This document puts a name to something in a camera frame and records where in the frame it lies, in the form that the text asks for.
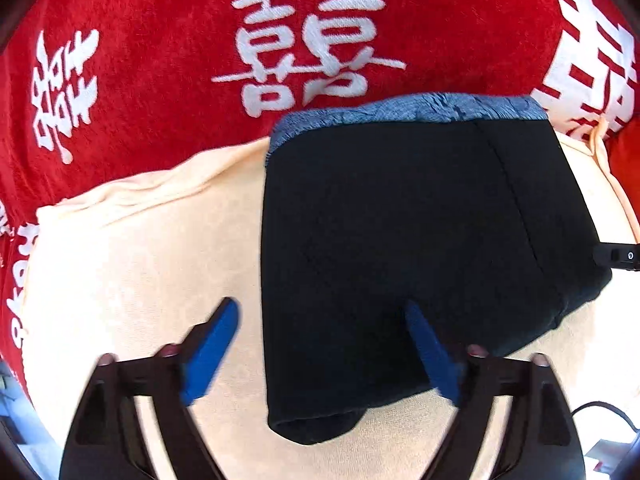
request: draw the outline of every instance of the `red fabric with white characters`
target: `red fabric with white characters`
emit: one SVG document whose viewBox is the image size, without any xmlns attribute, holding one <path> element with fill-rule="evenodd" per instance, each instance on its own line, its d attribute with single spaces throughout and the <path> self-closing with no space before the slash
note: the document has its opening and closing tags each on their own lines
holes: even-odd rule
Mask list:
<svg viewBox="0 0 640 480">
<path fill-rule="evenodd" d="M 603 112 L 617 130 L 638 109 L 628 30 L 609 0 L 38 0 L 0 59 L 2 356 L 24 385 L 38 207 L 291 110 L 413 92 L 532 93 L 566 133 Z"/>
</svg>

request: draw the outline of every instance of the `black garment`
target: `black garment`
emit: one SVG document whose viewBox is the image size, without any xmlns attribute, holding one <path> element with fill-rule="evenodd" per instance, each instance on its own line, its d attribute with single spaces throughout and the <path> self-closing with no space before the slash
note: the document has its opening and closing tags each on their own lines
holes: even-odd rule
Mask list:
<svg viewBox="0 0 640 480">
<path fill-rule="evenodd" d="M 313 130 L 271 155 L 262 218 L 269 425 L 301 444 L 430 387 L 404 323 L 503 356 L 610 269 L 548 121 Z"/>
</svg>

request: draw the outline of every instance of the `black cable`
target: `black cable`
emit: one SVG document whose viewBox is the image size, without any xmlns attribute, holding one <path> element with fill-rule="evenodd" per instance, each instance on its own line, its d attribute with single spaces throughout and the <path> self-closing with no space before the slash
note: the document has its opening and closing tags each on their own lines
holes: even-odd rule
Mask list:
<svg viewBox="0 0 640 480">
<path fill-rule="evenodd" d="M 608 402 L 602 402 L 601 400 L 594 400 L 593 402 L 587 402 L 586 404 L 583 404 L 579 408 L 576 408 L 575 410 L 573 410 L 571 412 L 571 416 L 575 416 L 576 413 L 581 412 L 583 409 L 592 408 L 593 406 L 597 406 L 599 408 L 606 408 L 610 412 L 615 413 L 617 416 L 620 416 L 622 419 L 624 419 L 624 421 L 631 427 L 632 430 L 634 430 L 634 432 L 640 433 L 640 430 L 634 426 L 633 422 L 625 412 L 620 410 L 620 408 L 616 408 L 613 404 L 609 404 Z"/>
</svg>

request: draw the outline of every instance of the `blue fabric trim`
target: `blue fabric trim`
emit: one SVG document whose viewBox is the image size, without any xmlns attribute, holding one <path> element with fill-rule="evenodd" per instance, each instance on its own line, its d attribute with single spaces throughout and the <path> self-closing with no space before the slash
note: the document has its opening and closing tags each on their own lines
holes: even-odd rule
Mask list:
<svg viewBox="0 0 640 480">
<path fill-rule="evenodd" d="M 180 398 L 185 406 L 191 406 L 207 394 L 220 361 L 238 330 L 239 319 L 238 304 L 230 301 L 193 358 L 182 366 L 184 385 Z"/>
<path fill-rule="evenodd" d="M 452 361 L 431 325 L 424 319 L 420 307 L 409 301 L 404 307 L 406 327 L 427 372 L 431 385 L 455 406 L 460 400 L 460 369 Z"/>
<path fill-rule="evenodd" d="M 303 132 L 364 123 L 452 123 L 476 119 L 548 120 L 531 96 L 493 97 L 434 92 L 393 97 L 355 108 L 322 108 L 286 115 L 275 125 L 266 163 L 280 146 Z"/>
</svg>

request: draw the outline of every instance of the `cream cushion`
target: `cream cushion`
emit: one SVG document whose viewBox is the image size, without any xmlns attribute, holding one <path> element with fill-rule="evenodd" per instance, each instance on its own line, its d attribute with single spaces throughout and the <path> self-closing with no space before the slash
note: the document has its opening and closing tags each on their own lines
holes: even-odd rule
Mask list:
<svg viewBox="0 0 640 480">
<path fill-rule="evenodd" d="M 622 189 L 603 171 L 602 129 L 591 143 L 560 136 L 601 240 L 640 241 Z M 177 342 L 223 296 L 241 304 L 241 327 L 209 395 L 192 408 L 204 440 L 230 480 L 417 479 L 454 410 L 433 392 L 369 410 L 350 433 L 299 446 L 273 433 L 267 407 L 260 323 L 260 218 L 268 140 L 210 150 L 169 171 L 99 186 L 39 210 L 22 322 L 31 399 L 61 446 L 96 359 L 127 360 Z M 601 296 L 561 327 L 517 352 L 548 354 L 570 405 L 636 398 L 633 297 L 640 273 L 615 271 Z M 174 475 L 148 402 L 142 423 L 161 480 Z M 504 413 L 497 406 L 495 420 Z M 597 428 L 580 430 L 588 449 Z M 492 425 L 475 478 L 495 458 Z"/>
</svg>

